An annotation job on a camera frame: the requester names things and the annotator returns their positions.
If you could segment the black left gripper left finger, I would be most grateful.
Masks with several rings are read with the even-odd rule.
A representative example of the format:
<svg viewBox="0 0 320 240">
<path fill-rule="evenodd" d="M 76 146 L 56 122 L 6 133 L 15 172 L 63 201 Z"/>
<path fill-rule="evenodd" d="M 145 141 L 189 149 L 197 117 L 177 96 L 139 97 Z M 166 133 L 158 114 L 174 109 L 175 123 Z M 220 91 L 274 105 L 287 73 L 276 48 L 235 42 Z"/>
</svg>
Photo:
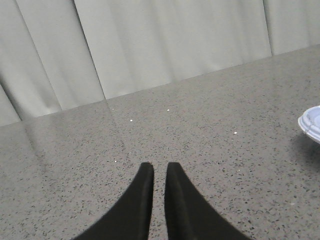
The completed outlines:
<svg viewBox="0 0 320 240">
<path fill-rule="evenodd" d="M 147 240 L 151 223 L 154 168 L 141 163 L 123 195 L 76 240 Z"/>
</svg>

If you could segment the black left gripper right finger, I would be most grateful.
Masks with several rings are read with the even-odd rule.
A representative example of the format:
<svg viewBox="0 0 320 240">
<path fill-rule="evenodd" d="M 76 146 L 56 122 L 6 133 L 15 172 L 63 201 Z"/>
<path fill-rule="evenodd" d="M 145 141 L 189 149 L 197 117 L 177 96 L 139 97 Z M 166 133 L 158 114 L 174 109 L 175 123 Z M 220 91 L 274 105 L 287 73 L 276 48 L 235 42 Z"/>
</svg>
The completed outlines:
<svg viewBox="0 0 320 240">
<path fill-rule="evenodd" d="M 248 240 L 204 199 L 178 162 L 166 171 L 164 210 L 169 240 Z"/>
</svg>

